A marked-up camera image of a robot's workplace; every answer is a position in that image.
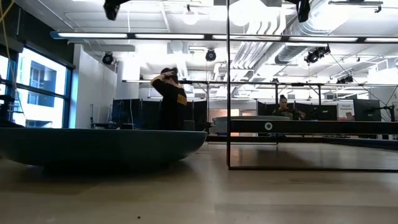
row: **wooden floor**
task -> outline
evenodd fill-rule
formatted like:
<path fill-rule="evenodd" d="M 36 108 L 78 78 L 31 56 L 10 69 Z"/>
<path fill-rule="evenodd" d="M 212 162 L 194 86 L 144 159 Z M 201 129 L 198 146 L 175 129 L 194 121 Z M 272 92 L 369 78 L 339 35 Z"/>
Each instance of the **wooden floor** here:
<path fill-rule="evenodd" d="M 398 151 L 332 144 L 239 144 L 231 154 L 232 166 L 398 170 Z"/>
<path fill-rule="evenodd" d="M 268 161 L 295 161 L 300 166 L 313 162 L 365 166 L 366 161 L 379 161 L 381 166 L 397 157 L 374 149 L 280 144 L 278 153 L 289 154 L 288 160 L 276 157 L 272 147 L 233 146 L 232 161 L 251 164 L 259 160 L 255 155 L 264 156 L 262 150 Z M 317 149 L 322 149 L 322 157 L 320 152 L 310 152 Z M 0 160 L 1 224 L 384 224 L 397 220 L 398 174 L 228 171 L 222 145 L 203 146 L 184 161 L 147 174 L 56 175 Z"/>

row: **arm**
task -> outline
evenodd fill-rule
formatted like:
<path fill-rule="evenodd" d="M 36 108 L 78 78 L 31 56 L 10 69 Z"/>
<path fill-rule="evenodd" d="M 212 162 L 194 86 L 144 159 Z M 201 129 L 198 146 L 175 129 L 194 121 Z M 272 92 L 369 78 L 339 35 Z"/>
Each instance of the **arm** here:
<path fill-rule="evenodd" d="M 171 85 L 163 82 L 163 79 L 166 77 L 166 74 L 160 74 L 156 76 L 152 81 L 150 81 L 150 84 L 155 88 L 156 91 L 158 91 L 162 96 L 165 96 L 167 93 L 170 92 L 170 87 Z"/>

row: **black shirt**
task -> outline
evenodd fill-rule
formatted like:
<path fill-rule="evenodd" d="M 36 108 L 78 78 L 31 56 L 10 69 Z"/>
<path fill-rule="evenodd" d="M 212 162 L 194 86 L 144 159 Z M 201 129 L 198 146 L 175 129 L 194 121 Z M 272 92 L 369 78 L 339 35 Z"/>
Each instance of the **black shirt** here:
<path fill-rule="evenodd" d="M 182 131 L 187 105 L 187 95 L 184 89 L 165 83 L 160 79 L 153 81 L 152 86 L 163 96 L 159 128 Z"/>

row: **window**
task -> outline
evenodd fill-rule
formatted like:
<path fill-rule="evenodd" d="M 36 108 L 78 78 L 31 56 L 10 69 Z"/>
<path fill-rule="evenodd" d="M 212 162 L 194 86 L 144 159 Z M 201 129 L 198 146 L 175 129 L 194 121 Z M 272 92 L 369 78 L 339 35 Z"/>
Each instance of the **window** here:
<path fill-rule="evenodd" d="M 67 68 L 29 49 L 19 54 L 17 82 L 53 93 L 65 94 Z"/>
<path fill-rule="evenodd" d="M 0 95 L 6 94 L 6 86 L 3 84 L 0 84 Z"/>
<path fill-rule="evenodd" d="M 16 124 L 35 128 L 62 128 L 63 99 L 18 89 L 13 120 Z"/>
<path fill-rule="evenodd" d="M 7 79 L 8 58 L 0 56 L 0 75 L 2 79 Z"/>
<path fill-rule="evenodd" d="M 52 122 L 51 121 L 26 121 L 27 128 L 51 128 Z"/>
<path fill-rule="evenodd" d="M 62 128 L 66 123 L 64 113 L 68 117 L 64 106 L 69 101 L 66 83 L 70 70 L 29 49 L 24 49 L 18 63 L 10 66 L 17 70 L 16 100 L 10 120 L 28 128 Z"/>

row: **wall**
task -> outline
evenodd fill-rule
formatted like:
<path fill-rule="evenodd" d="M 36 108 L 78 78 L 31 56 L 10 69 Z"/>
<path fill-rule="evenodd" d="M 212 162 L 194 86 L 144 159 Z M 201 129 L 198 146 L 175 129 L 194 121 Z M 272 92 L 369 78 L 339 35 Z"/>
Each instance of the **wall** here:
<path fill-rule="evenodd" d="M 90 128 L 90 105 L 94 122 L 107 122 L 116 96 L 117 75 L 87 54 L 80 44 L 75 46 L 73 63 L 76 69 L 72 74 L 70 128 Z"/>
<path fill-rule="evenodd" d="M 118 63 L 116 100 L 138 99 L 139 83 L 124 83 L 123 80 L 139 80 L 139 61 L 130 57 Z"/>

